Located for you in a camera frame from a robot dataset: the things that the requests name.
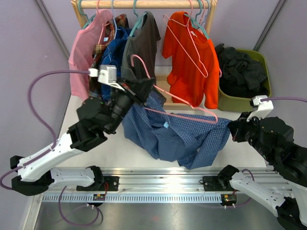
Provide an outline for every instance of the pink shirt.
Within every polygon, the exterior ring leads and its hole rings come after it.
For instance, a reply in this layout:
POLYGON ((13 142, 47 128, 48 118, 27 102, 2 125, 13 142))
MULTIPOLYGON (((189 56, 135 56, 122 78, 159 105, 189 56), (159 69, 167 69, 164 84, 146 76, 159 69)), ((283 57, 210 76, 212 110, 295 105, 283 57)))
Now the pink shirt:
MULTIPOLYGON (((72 45, 71 55, 69 57, 70 70, 88 70, 93 62, 93 49, 98 44, 99 37, 102 31, 102 23, 106 24, 113 18, 111 11, 102 9, 99 10, 101 18, 98 15, 93 22, 84 30, 77 33, 76 39, 72 45)), ((71 94, 80 97, 82 100, 88 98, 88 80, 86 74, 71 73, 71 94)))

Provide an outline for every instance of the brown plaid shirt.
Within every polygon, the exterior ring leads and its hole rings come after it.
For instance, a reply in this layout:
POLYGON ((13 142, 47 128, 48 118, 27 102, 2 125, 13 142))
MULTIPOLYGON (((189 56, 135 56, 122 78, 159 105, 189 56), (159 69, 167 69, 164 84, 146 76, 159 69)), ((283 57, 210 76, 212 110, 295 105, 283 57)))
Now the brown plaid shirt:
MULTIPOLYGON (((115 18, 117 27, 121 26, 124 28, 129 28, 129 23, 126 14, 121 14, 115 18)), ((101 57, 110 44, 110 42, 114 39, 115 36, 115 26, 114 21, 109 20, 109 25, 105 27, 105 37, 107 37, 107 41, 102 44, 97 44, 94 46, 93 50, 93 63, 91 68, 99 68, 99 64, 101 62, 101 57)), ((101 97, 101 83, 98 82, 97 78, 89 78, 89 96, 90 97, 101 97)))

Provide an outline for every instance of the gray floor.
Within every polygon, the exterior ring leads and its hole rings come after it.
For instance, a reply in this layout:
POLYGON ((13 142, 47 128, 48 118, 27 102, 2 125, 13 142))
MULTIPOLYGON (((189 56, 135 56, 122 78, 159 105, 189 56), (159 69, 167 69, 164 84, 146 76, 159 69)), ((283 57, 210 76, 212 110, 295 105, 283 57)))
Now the gray floor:
MULTIPOLYGON (((239 203, 246 200, 239 195, 239 203)), ((61 204, 68 215, 82 204, 61 204)), ((255 201, 244 207, 216 208, 207 204, 112 204, 100 206, 103 213, 91 230, 282 230, 276 218, 255 201)), ((68 216, 68 220, 85 224, 91 222, 96 211, 82 208, 68 216)), ((35 230, 74 230, 77 227, 61 220, 57 203, 43 203, 35 230)))

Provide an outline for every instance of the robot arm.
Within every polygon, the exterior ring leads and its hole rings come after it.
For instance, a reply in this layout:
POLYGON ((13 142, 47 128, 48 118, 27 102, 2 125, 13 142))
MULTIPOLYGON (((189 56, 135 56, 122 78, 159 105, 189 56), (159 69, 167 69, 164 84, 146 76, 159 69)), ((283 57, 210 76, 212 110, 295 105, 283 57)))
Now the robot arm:
POLYGON ((51 145, 29 157, 11 158, 11 169, 22 166, 17 171, 18 176, 12 179, 14 191, 33 196, 54 186, 78 185, 79 188, 92 191, 101 187, 104 178, 99 167, 91 166, 83 170, 55 167, 105 142, 107 137, 104 132, 115 134, 117 127, 134 103, 146 105, 146 99, 155 79, 117 80, 116 73, 115 66, 101 65, 98 81, 112 86, 111 101, 105 103, 99 98, 85 100, 77 109, 79 122, 69 127, 68 132, 57 140, 54 149, 26 166, 24 166, 26 162, 51 149, 51 145))
POLYGON ((247 141, 288 181, 295 199, 272 193, 231 165, 220 171, 218 183, 224 189, 239 190, 265 206, 285 229, 307 229, 307 148, 294 144, 294 130, 283 120, 265 118, 273 106, 270 101, 261 102, 263 97, 252 99, 255 110, 242 113, 228 127, 233 141, 247 141))

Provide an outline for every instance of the perforated metal strip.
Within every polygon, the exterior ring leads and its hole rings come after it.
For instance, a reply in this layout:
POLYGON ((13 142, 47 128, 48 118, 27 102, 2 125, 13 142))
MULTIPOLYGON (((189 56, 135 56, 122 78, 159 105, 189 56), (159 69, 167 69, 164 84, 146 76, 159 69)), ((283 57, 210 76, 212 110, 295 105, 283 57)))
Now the perforated metal strip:
MULTIPOLYGON (((46 193, 43 202, 58 202, 58 193, 46 193)), ((106 203, 221 203, 220 194, 107 194, 106 203)), ((61 202, 91 202, 94 194, 63 194, 61 202)))

